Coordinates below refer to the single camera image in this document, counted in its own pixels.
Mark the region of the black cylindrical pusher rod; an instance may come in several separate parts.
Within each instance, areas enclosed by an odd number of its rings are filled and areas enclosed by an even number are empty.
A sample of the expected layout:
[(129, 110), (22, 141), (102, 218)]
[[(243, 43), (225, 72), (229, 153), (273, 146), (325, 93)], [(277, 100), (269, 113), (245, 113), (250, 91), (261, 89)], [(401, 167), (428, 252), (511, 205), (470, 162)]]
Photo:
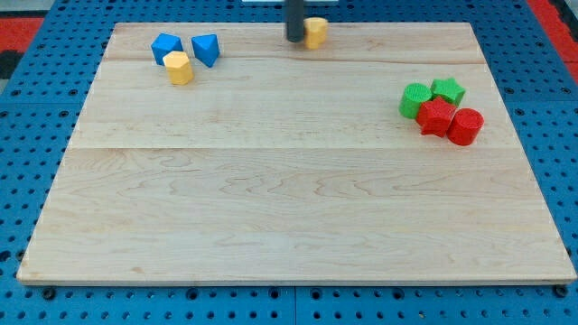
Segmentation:
[(289, 42), (303, 40), (304, 9), (304, 0), (285, 0), (285, 37)]

